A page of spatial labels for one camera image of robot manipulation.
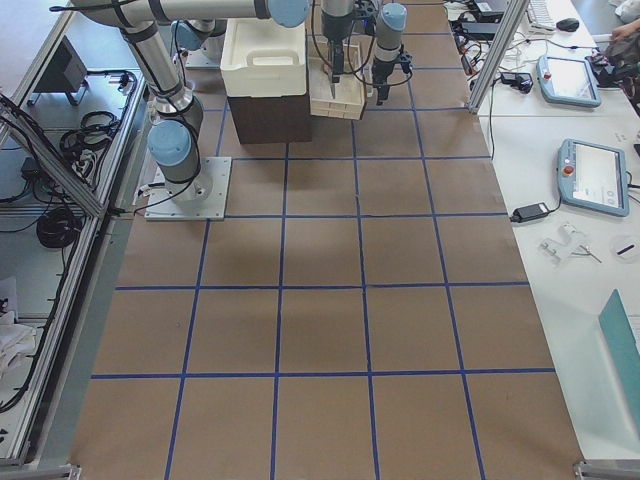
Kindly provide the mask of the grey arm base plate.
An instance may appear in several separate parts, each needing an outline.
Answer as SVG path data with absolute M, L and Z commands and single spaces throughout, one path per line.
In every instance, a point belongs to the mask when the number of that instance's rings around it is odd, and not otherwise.
M 157 167 L 154 182 L 160 182 L 162 186 L 151 191 L 151 206 L 144 210 L 144 217 L 151 221 L 223 220 L 231 169 L 231 157 L 204 157 L 199 175 L 178 194 L 182 186 L 166 184 Z

